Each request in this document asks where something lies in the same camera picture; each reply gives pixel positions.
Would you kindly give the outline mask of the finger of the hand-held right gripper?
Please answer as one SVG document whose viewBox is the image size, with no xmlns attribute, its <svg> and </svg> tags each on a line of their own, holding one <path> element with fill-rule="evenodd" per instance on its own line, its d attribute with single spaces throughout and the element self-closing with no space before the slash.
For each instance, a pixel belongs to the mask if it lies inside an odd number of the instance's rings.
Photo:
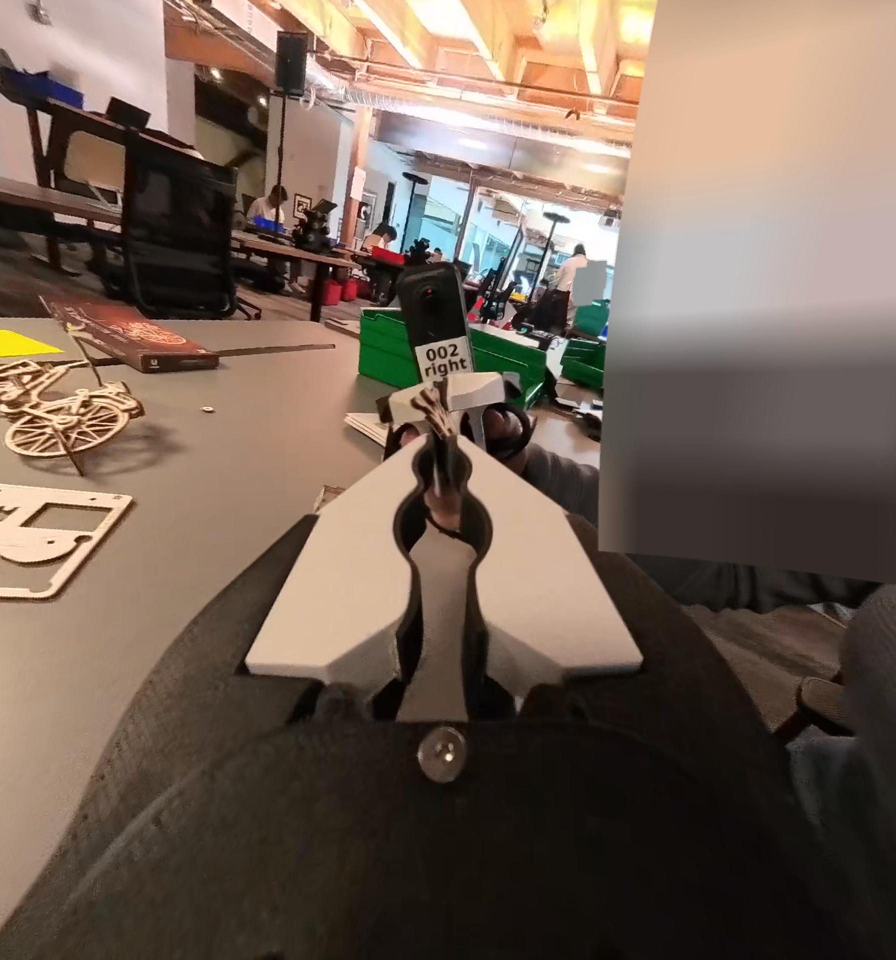
<svg viewBox="0 0 896 960">
<path fill-rule="evenodd" d="M 377 400 L 379 422 L 391 429 L 412 426 L 418 431 L 430 431 L 433 411 L 433 385 L 418 384 Z"/>
<path fill-rule="evenodd" d="M 464 417 L 472 424 L 483 419 L 487 408 L 522 395 L 521 375 L 513 371 L 470 371 L 446 377 L 446 409 L 454 425 Z"/>
</svg>

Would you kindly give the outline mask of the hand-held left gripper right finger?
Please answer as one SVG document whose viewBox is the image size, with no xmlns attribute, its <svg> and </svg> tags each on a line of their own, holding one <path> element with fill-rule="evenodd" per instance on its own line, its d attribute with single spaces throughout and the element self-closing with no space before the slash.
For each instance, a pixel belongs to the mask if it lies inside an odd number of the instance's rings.
<svg viewBox="0 0 896 960">
<path fill-rule="evenodd" d="M 567 514 L 468 439 L 461 533 L 477 547 L 467 582 L 462 671 L 468 709 L 494 684 L 630 675 L 643 655 Z"/>
</svg>

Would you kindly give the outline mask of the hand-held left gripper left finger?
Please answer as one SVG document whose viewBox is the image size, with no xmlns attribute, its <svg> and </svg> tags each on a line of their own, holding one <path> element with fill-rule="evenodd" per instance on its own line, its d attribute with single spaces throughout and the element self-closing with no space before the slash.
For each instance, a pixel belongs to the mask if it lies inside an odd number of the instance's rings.
<svg viewBox="0 0 896 960">
<path fill-rule="evenodd" d="M 402 523 L 423 505 L 415 439 L 308 516 L 305 538 L 246 654 L 253 676 L 343 686 L 370 701 L 406 691 L 423 640 L 416 565 Z"/>
</svg>

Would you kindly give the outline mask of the small wooden grass part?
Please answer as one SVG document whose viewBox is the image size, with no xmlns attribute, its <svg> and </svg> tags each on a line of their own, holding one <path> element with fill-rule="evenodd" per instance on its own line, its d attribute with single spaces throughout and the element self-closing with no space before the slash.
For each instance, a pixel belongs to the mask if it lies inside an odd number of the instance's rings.
<svg viewBox="0 0 896 960">
<path fill-rule="evenodd" d="M 421 416 L 432 433 L 432 479 L 441 498 L 460 494 L 461 478 L 458 460 L 458 431 L 448 403 L 447 378 L 436 380 L 420 389 L 406 402 Z"/>
</svg>

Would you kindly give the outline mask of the person's right forearm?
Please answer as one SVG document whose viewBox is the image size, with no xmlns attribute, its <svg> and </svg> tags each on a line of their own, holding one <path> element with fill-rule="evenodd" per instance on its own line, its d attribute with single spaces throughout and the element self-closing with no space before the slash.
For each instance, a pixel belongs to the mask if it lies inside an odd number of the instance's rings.
<svg viewBox="0 0 896 960">
<path fill-rule="evenodd" d="M 531 442 L 522 451 L 521 476 L 567 514 L 598 529 L 599 471 Z"/>
</svg>

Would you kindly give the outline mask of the dark model kit box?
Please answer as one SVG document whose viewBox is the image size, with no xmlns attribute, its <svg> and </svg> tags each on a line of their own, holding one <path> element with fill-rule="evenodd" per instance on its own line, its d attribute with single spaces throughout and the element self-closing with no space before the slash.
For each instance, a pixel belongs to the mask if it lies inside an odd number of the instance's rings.
<svg viewBox="0 0 896 960">
<path fill-rule="evenodd" d="M 81 346 L 147 375 L 210 371 L 219 355 L 145 318 L 135 308 L 65 296 L 39 297 L 49 316 Z"/>
</svg>

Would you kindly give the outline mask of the wooden bicycle model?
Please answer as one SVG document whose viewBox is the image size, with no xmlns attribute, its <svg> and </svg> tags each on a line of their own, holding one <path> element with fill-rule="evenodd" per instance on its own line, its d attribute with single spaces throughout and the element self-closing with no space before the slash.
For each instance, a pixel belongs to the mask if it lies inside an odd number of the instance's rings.
<svg viewBox="0 0 896 960">
<path fill-rule="evenodd" d="M 60 395 L 64 379 L 83 369 L 95 374 L 94 386 Z M 129 387 L 102 380 L 89 360 L 0 364 L 0 417 L 6 425 L 2 444 L 22 459 L 65 459 L 82 475 L 82 455 L 113 442 L 144 415 Z"/>
</svg>

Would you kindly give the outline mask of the wooden parts sheet, large cutouts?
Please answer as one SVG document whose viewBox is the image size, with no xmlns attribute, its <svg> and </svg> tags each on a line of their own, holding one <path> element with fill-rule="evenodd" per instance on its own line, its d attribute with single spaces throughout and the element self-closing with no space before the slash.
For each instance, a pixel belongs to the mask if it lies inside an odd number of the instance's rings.
<svg viewBox="0 0 896 960">
<path fill-rule="evenodd" d="M 44 586 L 0 585 L 0 601 L 55 598 L 134 505 L 126 494 L 0 483 L 0 562 L 13 573 L 49 568 Z M 53 510 L 87 514 L 93 526 L 48 526 L 44 516 Z"/>
</svg>

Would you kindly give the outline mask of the person's right hand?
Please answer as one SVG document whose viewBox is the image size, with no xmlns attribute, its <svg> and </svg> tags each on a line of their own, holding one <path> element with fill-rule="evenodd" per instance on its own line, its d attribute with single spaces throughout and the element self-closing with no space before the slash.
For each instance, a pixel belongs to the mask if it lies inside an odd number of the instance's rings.
<svg viewBox="0 0 896 960">
<path fill-rule="evenodd" d="M 534 433 L 534 422 L 508 403 L 488 405 L 461 415 L 459 434 L 475 442 L 475 427 L 481 428 L 481 448 L 516 476 L 526 470 L 527 447 Z M 458 452 L 455 439 L 445 439 L 436 431 L 431 440 L 430 460 L 422 463 L 423 489 L 414 490 L 396 511 L 393 531 L 406 550 L 432 529 L 467 546 L 479 547 L 486 540 L 486 527 L 469 517 L 466 506 L 470 474 L 467 460 Z"/>
</svg>

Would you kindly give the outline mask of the white instruction booklet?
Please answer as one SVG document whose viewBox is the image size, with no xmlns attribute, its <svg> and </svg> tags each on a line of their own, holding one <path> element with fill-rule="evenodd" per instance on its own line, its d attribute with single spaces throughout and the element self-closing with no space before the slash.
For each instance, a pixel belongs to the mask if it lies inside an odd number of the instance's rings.
<svg viewBox="0 0 896 960">
<path fill-rule="evenodd" d="M 391 434 L 391 424 L 382 421 L 378 413 L 347 413 L 343 422 L 361 436 L 370 439 L 383 449 Z"/>
</svg>

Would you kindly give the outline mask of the green plastic crate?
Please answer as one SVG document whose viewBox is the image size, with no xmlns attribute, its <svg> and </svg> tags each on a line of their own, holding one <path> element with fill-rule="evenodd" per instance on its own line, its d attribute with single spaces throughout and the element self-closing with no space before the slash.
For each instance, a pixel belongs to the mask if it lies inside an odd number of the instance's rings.
<svg viewBox="0 0 896 960">
<path fill-rule="evenodd" d="M 561 356 L 561 378 L 597 392 L 604 384 L 610 304 L 606 298 L 576 308 Z"/>
<path fill-rule="evenodd" d="M 359 316 L 358 374 L 396 390 L 421 382 L 398 308 L 364 308 Z"/>
<path fill-rule="evenodd" d="M 468 327 L 468 335 L 475 372 L 517 375 L 521 395 L 513 403 L 526 411 L 542 399 L 549 368 L 537 342 L 479 323 Z"/>
</svg>

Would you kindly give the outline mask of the long brown table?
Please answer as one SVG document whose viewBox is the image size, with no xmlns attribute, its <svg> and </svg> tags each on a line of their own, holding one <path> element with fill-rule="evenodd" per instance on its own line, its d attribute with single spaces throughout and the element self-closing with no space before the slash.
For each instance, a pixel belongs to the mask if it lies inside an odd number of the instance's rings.
<svg viewBox="0 0 896 960">
<path fill-rule="evenodd" d="M 319 324 L 325 305 L 325 285 L 334 272 L 351 272 L 358 264 L 351 258 L 331 254 L 314 253 L 287 245 L 273 239 L 263 239 L 258 234 L 234 230 L 231 234 L 231 249 L 234 253 L 255 254 L 283 261 L 309 263 L 314 265 L 314 276 L 310 282 L 310 321 Z"/>
</svg>

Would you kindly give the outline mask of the wooden support column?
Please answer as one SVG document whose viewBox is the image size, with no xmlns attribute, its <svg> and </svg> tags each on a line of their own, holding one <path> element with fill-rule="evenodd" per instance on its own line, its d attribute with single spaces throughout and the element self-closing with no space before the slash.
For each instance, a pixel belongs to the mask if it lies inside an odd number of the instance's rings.
<svg viewBox="0 0 896 960">
<path fill-rule="evenodd" d="M 368 106 L 359 106 L 355 115 L 349 157 L 349 171 L 339 228 L 339 241 L 341 246 L 346 249 L 352 249 L 354 244 L 358 209 L 366 179 L 366 162 L 372 115 L 373 111 Z"/>
</svg>

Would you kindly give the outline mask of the black speaker stand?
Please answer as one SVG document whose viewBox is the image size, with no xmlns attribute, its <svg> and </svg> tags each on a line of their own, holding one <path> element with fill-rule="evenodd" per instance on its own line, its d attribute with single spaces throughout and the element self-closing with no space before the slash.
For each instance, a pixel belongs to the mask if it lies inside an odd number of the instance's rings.
<svg viewBox="0 0 896 960">
<path fill-rule="evenodd" d="M 284 91 L 279 92 L 280 100 L 280 110 L 279 110 L 279 130 L 277 137 L 277 165 L 276 165 L 276 180 L 273 188 L 274 194 L 274 211 L 273 211 L 273 221 L 275 224 L 275 233 L 281 232 L 284 229 L 283 218 L 282 218 L 282 205 L 285 201 L 285 188 L 283 183 L 283 171 L 284 171 L 284 137 L 286 129 L 286 94 Z"/>
</svg>

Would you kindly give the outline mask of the black mesh office chair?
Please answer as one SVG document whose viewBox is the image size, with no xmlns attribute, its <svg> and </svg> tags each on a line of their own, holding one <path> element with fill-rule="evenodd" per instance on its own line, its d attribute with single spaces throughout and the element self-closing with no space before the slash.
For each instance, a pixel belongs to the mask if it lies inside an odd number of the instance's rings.
<svg viewBox="0 0 896 960">
<path fill-rule="evenodd" d="M 261 318 L 233 273 L 235 172 L 136 130 L 124 147 L 119 238 L 130 304 L 152 320 Z"/>
</svg>

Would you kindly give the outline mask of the black loudspeaker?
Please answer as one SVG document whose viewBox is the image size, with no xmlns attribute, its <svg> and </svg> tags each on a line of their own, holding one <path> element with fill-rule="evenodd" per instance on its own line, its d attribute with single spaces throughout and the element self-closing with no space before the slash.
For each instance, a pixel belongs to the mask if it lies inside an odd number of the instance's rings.
<svg viewBox="0 0 896 960">
<path fill-rule="evenodd" d="M 286 99 L 300 100 L 307 86 L 311 34 L 279 30 L 276 34 L 274 90 Z"/>
</svg>

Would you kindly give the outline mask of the person's clothed body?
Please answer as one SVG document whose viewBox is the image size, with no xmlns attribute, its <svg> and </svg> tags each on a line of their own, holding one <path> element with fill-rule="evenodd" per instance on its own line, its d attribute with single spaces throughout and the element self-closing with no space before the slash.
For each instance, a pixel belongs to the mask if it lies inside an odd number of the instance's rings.
<svg viewBox="0 0 896 960">
<path fill-rule="evenodd" d="M 855 611 L 841 655 L 850 736 L 789 747 L 801 809 L 862 908 L 882 958 L 896 958 L 896 584 L 729 562 L 630 555 L 683 606 L 765 615 L 782 606 Z"/>
</svg>

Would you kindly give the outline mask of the yellow box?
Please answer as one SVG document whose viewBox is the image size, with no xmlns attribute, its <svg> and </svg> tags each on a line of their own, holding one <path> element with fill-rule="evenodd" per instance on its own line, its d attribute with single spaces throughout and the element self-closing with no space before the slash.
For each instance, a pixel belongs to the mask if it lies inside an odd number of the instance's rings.
<svg viewBox="0 0 896 960">
<path fill-rule="evenodd" d="M 32 339 L 16 331 L 0 329 L 0 360 L 58 355 L 64 352 L 63 347 Z"/>
</svg>

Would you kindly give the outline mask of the dark wooden desk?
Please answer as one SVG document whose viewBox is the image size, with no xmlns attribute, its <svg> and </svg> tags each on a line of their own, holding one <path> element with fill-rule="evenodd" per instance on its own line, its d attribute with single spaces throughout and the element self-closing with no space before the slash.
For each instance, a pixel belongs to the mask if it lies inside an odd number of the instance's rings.
<svg viewBox="0 0 896 960">
<path fill-rule="evenodd" d="M 58 275 L 79 276 L 63 265 L 62 246 L 118 244 L 120 225 L 120 209 L 104 200 L 0 176 L 0 228 L 43 239 L 45 255 L 29 258 Z"/>
</svg>

